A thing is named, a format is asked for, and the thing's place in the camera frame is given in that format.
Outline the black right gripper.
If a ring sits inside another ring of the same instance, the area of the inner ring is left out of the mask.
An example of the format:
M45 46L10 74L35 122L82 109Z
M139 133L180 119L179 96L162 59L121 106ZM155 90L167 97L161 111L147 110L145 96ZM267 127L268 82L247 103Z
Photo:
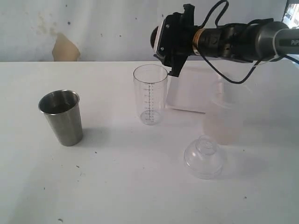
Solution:
M164 66L170 67L169 76L179 77L188 56L193 55L192 39L196 31L194 25L195 6L183 5L183 13L173 13L165 19L169 24L166 36L165 58L159 60Z

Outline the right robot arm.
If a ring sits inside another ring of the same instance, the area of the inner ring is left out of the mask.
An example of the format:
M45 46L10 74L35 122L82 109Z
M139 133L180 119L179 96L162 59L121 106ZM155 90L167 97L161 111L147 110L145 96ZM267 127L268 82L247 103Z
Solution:
M299 31L272 18L249 23L219 25L229 6L218 1L199 26L194 24L195 6L168 15L151 33L154 56L178 77L189 56L220 58L238 63L276 62L299 53Z

